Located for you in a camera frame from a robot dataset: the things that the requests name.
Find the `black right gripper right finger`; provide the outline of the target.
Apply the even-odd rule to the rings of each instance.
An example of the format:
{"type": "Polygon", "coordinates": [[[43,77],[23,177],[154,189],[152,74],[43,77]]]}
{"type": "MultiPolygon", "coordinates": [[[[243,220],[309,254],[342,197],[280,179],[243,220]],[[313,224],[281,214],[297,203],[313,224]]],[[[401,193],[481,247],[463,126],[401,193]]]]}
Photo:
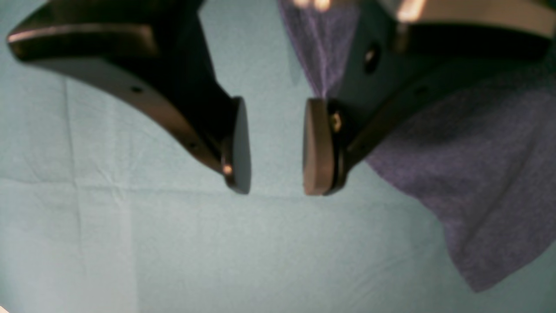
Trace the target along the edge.
{"type": "Polygon", "coordinates": [[[345,186],[350,170],[427,104],[534,65],[555,37],[550,0],[362,0],[339,88],[308,99],[303,186],[345,186]]]}

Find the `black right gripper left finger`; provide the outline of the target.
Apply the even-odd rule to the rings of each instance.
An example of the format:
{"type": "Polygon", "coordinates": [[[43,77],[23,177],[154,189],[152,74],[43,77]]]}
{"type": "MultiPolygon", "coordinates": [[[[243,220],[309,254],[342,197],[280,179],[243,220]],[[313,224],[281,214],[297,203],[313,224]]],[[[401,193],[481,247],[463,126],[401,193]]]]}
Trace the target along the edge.
{"type": "Polygon", "coordinates": [[[201,0],[49,0],[7,35],[14,57],[141,111],[238,194],[252,185],[248,114],[216,79],[201,0]]]}

